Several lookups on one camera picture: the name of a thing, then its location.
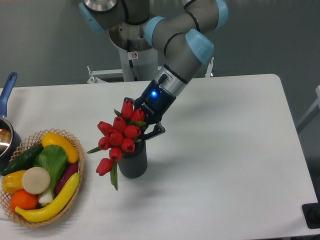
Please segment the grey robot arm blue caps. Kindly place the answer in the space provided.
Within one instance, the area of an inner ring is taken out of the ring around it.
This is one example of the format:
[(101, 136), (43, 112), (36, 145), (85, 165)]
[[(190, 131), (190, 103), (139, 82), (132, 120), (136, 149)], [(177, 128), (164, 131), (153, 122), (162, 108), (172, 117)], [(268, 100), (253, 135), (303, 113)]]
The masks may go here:
[(229, 17), (223, 0), (184, 0), (183, 13), (172, 19), (154, 16), (148, 0), (82, 0), (79, 10), (90, 28), (108, 32), (119, 51), (126, 82), (149, 81), (133, 101), (142, 109), (150, 133), (165, 132), (162, 116), (214, 51), (206, 33)]

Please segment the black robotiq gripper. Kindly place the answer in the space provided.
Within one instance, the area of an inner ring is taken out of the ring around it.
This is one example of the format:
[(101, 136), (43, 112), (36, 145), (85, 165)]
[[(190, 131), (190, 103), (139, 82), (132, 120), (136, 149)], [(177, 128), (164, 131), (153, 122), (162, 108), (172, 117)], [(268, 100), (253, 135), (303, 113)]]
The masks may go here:
[[(160, 88), (160, 85), (155, 80), (152, 80), (148, 84), (139, 98), (124, 98), (124, 112), (134, 112), (138, 109), (141, 109), (144, 112), (144, 121), (147, 125), (141, 127), (140, 139), (142, 141), (155, 138), (165, 133), (165, 128), (160, 121), (176, 98), (176, 96), (172, 96), (164, 89)], [(145, 133), (149, 127), (148, 125), (152, 124), (154, 124), (153, 130), (149, 133)]]

